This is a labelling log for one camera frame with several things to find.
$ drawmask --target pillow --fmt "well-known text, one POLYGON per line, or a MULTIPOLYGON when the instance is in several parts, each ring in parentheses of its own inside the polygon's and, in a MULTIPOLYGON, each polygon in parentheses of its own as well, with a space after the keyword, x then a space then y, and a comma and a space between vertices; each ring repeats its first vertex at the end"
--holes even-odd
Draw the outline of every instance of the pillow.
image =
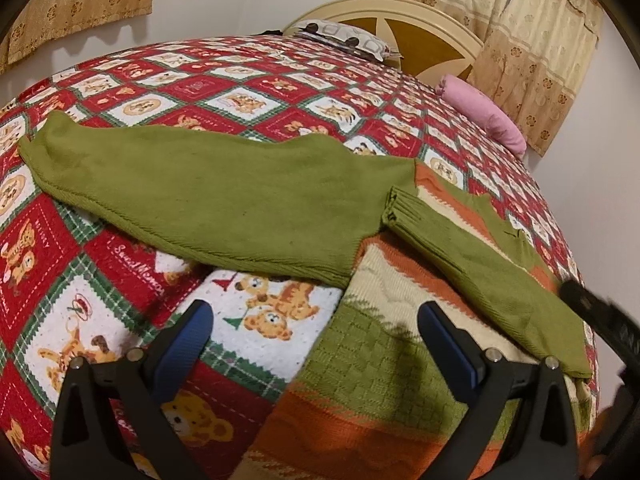
POLYGON ((355 48, 352 46, 347 46, 344 43, 334 40, 334 38, 325 38, 323 36, 318 36, 317 34, 313 34, 312 32, 305 32, 304 30, 297 31, 294 36, 296 38, 305 38, 306 40, 315 41, 316 43, 322 43, 328 46, 332 46, 345 54, 351 54, 352 56, 359 57, 361 59, 366 59, 367 61, 372 61, 377 63, 378 60, 370 54, 369 52, 365 52, 364 50, 360 50, 359 48, 355 48))
POLYGON ((451 74, 442 77, 435 91, 486 131, 493 140, 522 160, 527 151, 527 141, 507 114, 481 91, 451 74))
POLYGON ((297 22, 294 27, 307 34, 329 38, 340 46, 347 47, 348 51, 341 49, 345 52, 353 53, 353 50, 365 52, 380 63, 390 57, 402 57, 397 49, 362 28, 326 20, 303 20, 297 22))

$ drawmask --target patterned pillowcase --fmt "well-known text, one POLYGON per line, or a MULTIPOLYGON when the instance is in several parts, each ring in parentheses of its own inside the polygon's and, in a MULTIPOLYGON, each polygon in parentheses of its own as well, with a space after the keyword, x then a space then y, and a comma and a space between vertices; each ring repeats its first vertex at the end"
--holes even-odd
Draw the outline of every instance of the patterned pillowcase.
POLYGON ((331 44, 349 54, 357 54, 358 52, 368 54, 368 56, 361 57, 373 58, 380 63, 390 57, 402 57, 400 52, 385 41, 362 28, 326 20, 303 20, 297 22, 294 27, 300 29, 300 36, 304 38, 320 37, 324 40, 331 40, 321 43, 331 44))

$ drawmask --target bedspread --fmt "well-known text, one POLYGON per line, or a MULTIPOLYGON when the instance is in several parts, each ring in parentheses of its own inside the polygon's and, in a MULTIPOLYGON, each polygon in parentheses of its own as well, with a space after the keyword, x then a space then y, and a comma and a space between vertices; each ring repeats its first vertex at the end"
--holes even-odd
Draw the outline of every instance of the bedspread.
MULTIPOLYGON (((183 394, 163 410, 210 477, 228 478, 341 295, 194 266, 54 201, 34 184, 15 142, 56 109, 87 126, 157 123, 261 142, 316 133, 363 156, 417 157, 459 188, 488 193, 557 276, 579 277, 526 168, 413 77, 273 36, 155 44, 87 61, 34 85, 0 116, 0 427, 40 478, 48 478, 69 360, 119 357, 150 341, 192 298, 214 305, 216 327, 183 394), (276 308, 282 301, 309 316, 286 319, 276 308), (278 337, 285 324, 292 336, 278 337), (194 412, 210 421, 202 431, 190 430, 194 412)), ((588 332, 595 367, 592 338, 588 332)), ((590 387, 596 392, 595 379, 590 387)), ((120 423, 136 464, 152 474, 120 423)))

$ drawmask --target white wall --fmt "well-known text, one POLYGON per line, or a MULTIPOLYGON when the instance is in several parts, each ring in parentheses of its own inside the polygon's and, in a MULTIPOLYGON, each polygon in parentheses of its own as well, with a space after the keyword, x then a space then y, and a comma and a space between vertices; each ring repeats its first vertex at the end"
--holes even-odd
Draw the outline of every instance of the white wall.
POLYGON ((22 90, 69 66, 116 50, 155 43, 283 28, 331 0, 154 0, 154 12, 84 30, 38 49, 0 75, 0 107, 22 90))
MULTIPOLYGON (((529 166, 561 226, 588 288, 640 320, 640 69, 613 22, 602 38, 561 131, 529 166)), ((603 343, 602 401, 622 363, 603 343)))
MULTIPOLYGON (((331 0, 154 0, 154 12, 79 32, 39 49, 0 76, 0 105, 78 62, 164 40, 256 34, 282 28, 331 0)), ((562 130, 528 164, 572 247, 587 285, 640 319, 640 70, 606 19, 593 63, 562 130)), ((600 347, 604 400, 618 362, 600 347)))

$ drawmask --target metal screw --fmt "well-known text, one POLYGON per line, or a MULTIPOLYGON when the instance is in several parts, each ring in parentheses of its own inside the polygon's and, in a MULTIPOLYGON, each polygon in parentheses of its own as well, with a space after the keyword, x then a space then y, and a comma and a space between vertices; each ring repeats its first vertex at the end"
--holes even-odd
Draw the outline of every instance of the metal screw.
POLYGON ((71 359, 71 362, 69 363, 69 367, 72 368, 73 370, 78 370, 78 368, 80 368, 83 364, 84 364, 84 358, 78 356, 71 359))
POLYGON ((502 352, 500 352, 497 348, 487 348, 484 351, 484 355, 489 361, 497 363, 501 361, 503 358, 502 352))
POLYGON ((140 361, 145 356, 145 351, 142 348, 132 348, 127 352, 127 359, 132 363, 140 361))
POLYGON ((545 359, 545 365, 547 368, 551 368, 552 370, 557 370, 560 367, 560 361, 550 355, 545 359))

